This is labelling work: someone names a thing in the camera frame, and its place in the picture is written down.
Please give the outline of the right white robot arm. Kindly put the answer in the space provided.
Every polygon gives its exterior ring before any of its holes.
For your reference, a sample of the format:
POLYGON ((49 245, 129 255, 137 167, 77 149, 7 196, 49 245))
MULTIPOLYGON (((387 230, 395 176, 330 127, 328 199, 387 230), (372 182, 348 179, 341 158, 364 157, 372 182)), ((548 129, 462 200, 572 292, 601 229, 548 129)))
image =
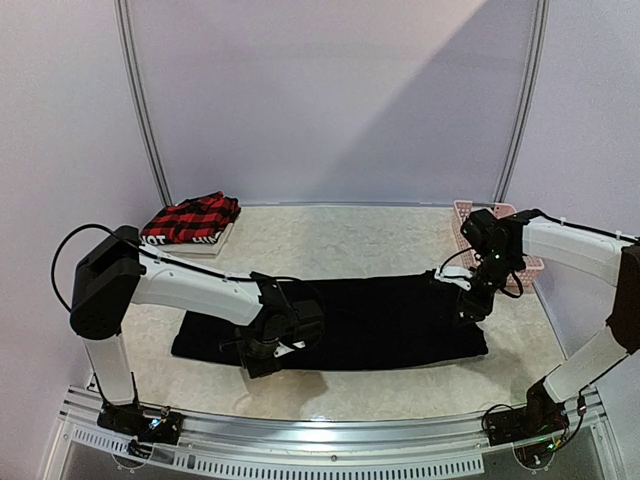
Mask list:
POLYGON ((517 427, 537 436, 555 420, 553 403, 568 400, 638 351, 639 240, 539 209, 503 217, 475 210, 463 218, 459 233, 474 257, 471 264, 442 265, 436 277, 457 288, 460 322, 485 320, 498 296, 521 297, 529 257, 570 272, 562 279, 546 269, 553 280, 539 285, 567 357, 539 380, 540 397, 518 412, 517 427))

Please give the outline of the black t-shirt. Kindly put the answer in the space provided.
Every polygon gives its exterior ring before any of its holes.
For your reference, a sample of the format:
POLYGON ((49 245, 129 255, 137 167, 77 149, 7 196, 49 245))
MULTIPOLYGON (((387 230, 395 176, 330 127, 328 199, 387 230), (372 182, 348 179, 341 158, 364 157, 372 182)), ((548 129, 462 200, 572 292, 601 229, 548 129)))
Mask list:
MULTIPOLYGON (((324 300, 324 334, 315 347, 283 356, 281 370, 398 370, 488 352, 483 331, 455 318, 457 288, 436 281, 430 271, 304 281, 316 287, 324 300)), ((171 353, 182 359, 241 366, 237 348, 229 342, 232 335, 230 323, 187 312, 171 353)))

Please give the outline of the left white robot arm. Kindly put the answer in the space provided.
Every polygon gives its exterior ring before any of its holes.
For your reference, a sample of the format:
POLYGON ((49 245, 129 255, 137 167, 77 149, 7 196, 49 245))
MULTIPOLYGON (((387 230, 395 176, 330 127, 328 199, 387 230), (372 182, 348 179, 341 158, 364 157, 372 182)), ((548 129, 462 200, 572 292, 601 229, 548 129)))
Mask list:
POLYGON ((121 324, 132 304, 159 305, 230 323, 230 344, 250 377, 270 375, 283 356, 314 347, 325 330, 319 292, 302 282, 305 297, 289 298, 285 277, 224 272, 145 246, 130 226, 106 238, 76 266, 69 307, 72 330, 83 339, 111 419, 128 434, 148 426, 139 405, 121 324))

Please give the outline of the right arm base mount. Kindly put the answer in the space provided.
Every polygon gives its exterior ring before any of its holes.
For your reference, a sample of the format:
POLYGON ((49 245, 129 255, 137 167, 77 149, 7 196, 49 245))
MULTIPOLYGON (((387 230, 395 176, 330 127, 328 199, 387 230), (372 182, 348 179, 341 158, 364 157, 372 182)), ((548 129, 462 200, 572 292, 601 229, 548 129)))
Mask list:
POLYGON ((560 439, 546 447, 548 451, 560 450, 573 440, 582 427, 587 411, 583 392, 584 388, 578 391, 576 413, 579 421, 572 433, 569 432, 565 402, 556 402, 551 398, 544 387, 544 380, 539 380, 527 390, 523 407, 496 404, 486 410, 480 420, 481 428, 491 446, 551 435, 561 430, 560 439))

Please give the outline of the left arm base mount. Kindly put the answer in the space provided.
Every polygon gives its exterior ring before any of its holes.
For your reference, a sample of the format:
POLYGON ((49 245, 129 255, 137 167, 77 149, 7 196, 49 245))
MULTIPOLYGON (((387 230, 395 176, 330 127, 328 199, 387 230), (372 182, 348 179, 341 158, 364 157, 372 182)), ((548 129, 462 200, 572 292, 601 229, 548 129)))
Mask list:
POLYGON ((146 410, 139 403, 113 405, 104 402, 97 425, 135 437, 141 443, 177 445, 186 417, 171 408, 146 410))

